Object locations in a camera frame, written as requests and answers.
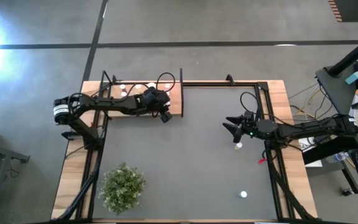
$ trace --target cable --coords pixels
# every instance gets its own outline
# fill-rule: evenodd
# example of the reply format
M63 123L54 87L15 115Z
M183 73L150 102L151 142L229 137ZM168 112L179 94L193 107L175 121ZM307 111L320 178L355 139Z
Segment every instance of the cable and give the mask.
M102 133L100 134L100 137L99 137L99 138L101 138L101 137L103 136L105 130L106 130L106 128L103 129L103 131L102 131ZM86 146L89 146L89 144L87 144L87 145L85 145L85 146L81 146L81 147L79 147L78 149L75 149L74 151L70 152L69 154L67 154L67 155L65 156L65 159L67 159L67 157L70 156L71 154L73 154L74 152L77 152L78 150L83 149L83 148L85 148Z
M258 99L256 98L256 96L255 96L254 94L252 94L252 93L250 93L250 92L248 92L248 91L245 91L245 92L241 93L241 95L240 95L240 103L241 103L241 106L242 106L244 109L246 109L246 111L250 112L250 110L248 110L248 109L246 108L246 106L244 106L244 104L242 103L242 96L244 96L244 94L249 94L249 95L253 96L253 97L255 98L256 102L258 102Z
M249 93L248 91L243 92L243 93L241 94L241 96L242 96L243 94L245 94L245 93L248 93L248 94L254 96L253 94ZM240 103L241 103L242 107L244 107L244 109L246 109L245 106L244 106L244 104L242 103L242 100L241 100L242 98L241 98L241 96L240 96ZM287 122L284 122L283 120L281 120L280 118L278 118L278 117L276 117L276 116L274 116L274 115L272 115L272 114L261 114L261 116L271 116L271 117L274 117L275 119L281 121L283 124L286 124L286 125L291 126L291 127L293 127L293 128L299 128L299 129L303 129L303 128L304 128L304 127L299 127L299 126L295 126L295 125L293 125L293 124L289 124L289 123L287 123ZM313 126L308 126L308 128L310 128L310 127L315 127L315 126L320 126L320 124L316 124L316 125L313 125Z
M353 161L351 159L349 159L348 157L346 158L347 162L353 167L356 168L356 166L354 165Z
M300 93L303 93L304 91L306 91L306 90L312 88L313 86L315 86L315 85L317 85L317 84L318 84L318 83L315 83L315 84L309 86L308 88L305 88L304 90L301 90L301 91L299 91L298 93L295 93L295 94L292 95L291 97L288 97L288 99L291 99L291 98L293 98L294 96L297 96L297 95L299 95Z
M328 112L331 110L331 108L333 107L333 103L332 103L331 99L329 98L329 96L328 96L326 93L323 93L323 92L322 92L322 94L323 94L326 98L329 99L329 102L331 103L331 106L328 108L327 111L325 111L322 115L318 116L316 119L318 119L318 118L324 116L324 115L325 115L326 113L328 113Z
M323 93L323 91L321 91L321 93L324 95L324 97L323 97L323 100L321 101L320 107L317 108L317 110L314 112L314 117L315 117L315 118L317 117L317 111L319 111L319 110L321 109L321 107L323 107L324 100L327 98L327 95L325 95L325 94Z
M10 171L10 175L11 175L12 179L15 179L16 177L19 176L20 172L17 171L17 170L14 170L14 169L12 168L12 164L11 164L11 163L9 163L9 165L10 165L11 168L9 168L9 170L7 170L7 171Z
M266 161L267 161L267 157L265 157L265 154L266 154L266 149L262 152L262 158L264 158ZM272 161L277 158L277 152L276 154L273 156L272 158Z
M333 103L331 102L331 106L328 108L328 110L325 111L322 115L318 116L317 119L322 117L322 116L324 116L326 113L328 113L331 110L332 107L333 107Z
M72 105L73 102L71 102L71 98L72 98L73 96L75 96L75 95L85 96L85 97L90 98L90 96L88 96L88 95L86 95L86 94L84 94L84 93L73 93L73 94L71 94L71 95L68 97L68 99L67 99L67 107L68 107L68 111L69 111L70 113L73 113L73 105Z
M72 151L71 153L67 154L66 157L65 157L65 159L67 159L67 157L68 157L69 155L73 154L74 152L76 152L76 151L78 151L78 150L80 150L80 149L83 149L84 147L85 147L85 146L81 146L81 147L79 147L78 149L75 149L75 150Z
M299 151L303 151L301 148L299 148L299 147L297 147L297 146L294 146L294 145L291 145L291 144L286 144L287 146L291 146L292 148L295 148L295 149L297 149L297 150L299 150Z
M129 91L127 92L127 95L124 96L123 98L121 98L120 100L117 100L116 103L120 103L120 102L125 101L125 100L128 98L129 94L131 93L132 89L133 89L136 85L143 85L143 86L145 86L148 90L150 89L145 83L135 83L135 84L133 84L133 85L131 86L131 88L130 88Z
M172 79L173 79L173 85L171 86L171 88L169 88L168 90L164 91L165 93L167 93L167 92L169 92L169 91L171 91L173 89L173 87L175 86L175 83L176 83L175 77L169 72L164 72L158 77L157 82L155 84L155 89L158 90L158 83L160 81L160 78L163 77L164 75L170 75L172 77Z
M313 99L313 97L320 91L320 90L317 90L317 91L316 91L317 87L318 87L318 86L316 86L316 88L310 93L310 95L309 95L309 97L308 97L308 99L307 99L305 105L303 105L303 106L299 109L299 111L303 110L303 109L308 105L309 101L310 101L311 99Z

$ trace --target desk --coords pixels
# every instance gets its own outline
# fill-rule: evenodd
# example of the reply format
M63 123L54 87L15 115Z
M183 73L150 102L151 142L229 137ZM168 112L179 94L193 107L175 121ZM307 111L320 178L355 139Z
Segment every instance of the desk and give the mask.
M273 112L275 116L284 120L288 123L293 123L291 110L289 107L287 93L285 91L285 85L282 80L267 80L267 81L236 81L236 82L267 82L268 88L270 92L270 99L273 107ZM83 88L81 92L89 94L96 92L99 89L100 82L84 82ZM262 100L262 105L266 107L266 103ZM88 125L93 121L93 111L89 111L85 113L81 118ZM77 149L82 146L82 140L74 140L70 141L67 148L67 153ZM91 163L94 163L96 159L97 152L92 152L94 156L92 157ZM294 193L295 197L300 201L302 206L313 216L317 217L313 196L311 194L310 185L308 182L308 177L306 174L305 165L303 163L303 158L301 152L292 149L286 148L282 150L283 160L285 163L285 170L287 173L288 184L291 188L291 191ZM58 186L58 191L55 199L55 205L52 211L52 218L56 218L61 215L64 210L69 206L71 201L77 195L81 180L83 177L85 160L86 160L87 151L82 149L76 152L75 156L69 157L62 168L62 175L60 179L60 183ZM85 197L84 207L82 209L82 214L85 217L88 213L88 204L90 200L90 190ZM282 193L280 193L280 201L282 204L282 209L284 213L284 217L288 216L287 206L285 202L285 197ZM179 222L183 220L136 220L138 222ZM190 222L244 222L250 220L190 220Z

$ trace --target black robotic arm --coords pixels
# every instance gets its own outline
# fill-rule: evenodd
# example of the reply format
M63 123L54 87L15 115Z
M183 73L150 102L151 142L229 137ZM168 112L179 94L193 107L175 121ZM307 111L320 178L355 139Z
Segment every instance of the black robotic arm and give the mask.
M83 137L85 149L97 149L102 142L96 127L89 127L80 116L89 110L120 111L123 114L139 116L159 113L162 122L172 118L168 111L169 96L163 90L154 87L146 89L143 94L125 96L120 99L90 97L82 93L57 99L53 102L53 115L57 124L69 125Z
M254 115L253 112L246 111L238 117L226 118L233 124L223 123L223 126L233 135L234 143L238 143L244 134L284 147L292 140L300 138L327 134L353 138L358 133L356 121L349 115L336 114L319 121L310 121L300 124L279 124L269 119L258 120L257 118L255 119Z

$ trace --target green plant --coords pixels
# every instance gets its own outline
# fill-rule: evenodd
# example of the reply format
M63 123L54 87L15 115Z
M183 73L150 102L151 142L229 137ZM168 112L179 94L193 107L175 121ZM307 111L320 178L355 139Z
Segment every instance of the green plant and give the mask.
M135 206L140 206L137 198L146 185L143 173L136 167L122 163L117 169L104 173L99 198L110 211L119 215Z

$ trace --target gray work surface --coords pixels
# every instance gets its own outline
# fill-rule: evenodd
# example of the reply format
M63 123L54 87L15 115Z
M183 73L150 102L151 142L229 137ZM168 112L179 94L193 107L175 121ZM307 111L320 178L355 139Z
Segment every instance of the gray work surface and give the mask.
M95 198L94 218L277 218L267 164L258 165L263 141L244 136L234 149L222 126L244 112L239 96L251 88L185 88L184 117L114 119L108 125L98 191L104 173L126 162L144 172L141 208L116 216ZM256 102L243 102L255 111ZM247 198L239 198L245 190Z

